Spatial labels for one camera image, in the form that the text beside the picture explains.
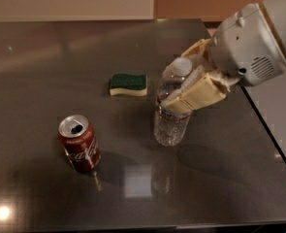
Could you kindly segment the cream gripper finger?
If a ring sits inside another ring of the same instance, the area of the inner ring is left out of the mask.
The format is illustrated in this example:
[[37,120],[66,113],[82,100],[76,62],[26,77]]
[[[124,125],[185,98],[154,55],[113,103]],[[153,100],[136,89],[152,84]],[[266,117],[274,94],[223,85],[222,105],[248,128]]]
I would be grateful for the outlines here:
[[176,115],[187,114],[222,101],[239,81],[219,70],[206,72],[200,65],[160,106]]
[[200,54],[202,55],[205,59],[209,59],[210,55],[210,39],[201,39],[195,44],[193,44],[191,47],[189,47],[186,51],[184,51],[181,56],[189,56],[191,54]]

